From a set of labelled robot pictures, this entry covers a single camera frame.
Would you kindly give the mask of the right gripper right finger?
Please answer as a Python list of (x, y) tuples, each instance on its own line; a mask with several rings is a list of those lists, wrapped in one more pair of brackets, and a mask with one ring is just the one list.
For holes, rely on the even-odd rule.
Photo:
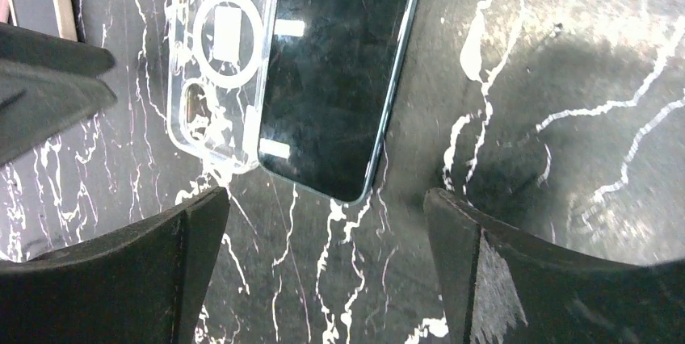
[(423, 211), (453, 343), (681, 343), (684, 263), (636, 266), (531, 235), (441, 188)]

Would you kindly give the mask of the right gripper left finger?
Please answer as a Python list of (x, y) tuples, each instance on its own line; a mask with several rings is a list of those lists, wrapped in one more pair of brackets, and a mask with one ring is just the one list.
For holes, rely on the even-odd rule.
[(192, 342), (229, 208), (216, 187), (89, 241), (2, 262), (2, 342)]

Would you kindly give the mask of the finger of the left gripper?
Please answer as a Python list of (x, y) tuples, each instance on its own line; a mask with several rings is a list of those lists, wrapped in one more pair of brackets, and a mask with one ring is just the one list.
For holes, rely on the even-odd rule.
[(116, 66), (116, 59), (105, 48), (6, 23), (1, 23), (1, 58), (92, 78)]
[(1, 60), (1, 164), (117, 101), (87, 75)]

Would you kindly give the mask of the clear phone case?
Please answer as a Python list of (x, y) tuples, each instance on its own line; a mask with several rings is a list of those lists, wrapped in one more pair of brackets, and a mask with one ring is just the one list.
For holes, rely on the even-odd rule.
[(167, 131), (181, 150), (244, 174), (257, 136), (275, 0), (170, 0)]

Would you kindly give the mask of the dark phone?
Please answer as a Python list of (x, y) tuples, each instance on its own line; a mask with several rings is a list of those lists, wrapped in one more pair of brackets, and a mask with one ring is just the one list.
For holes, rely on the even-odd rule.
[(261, 166), (345, 203), (369, 191), (418, 0), (277, 0)]

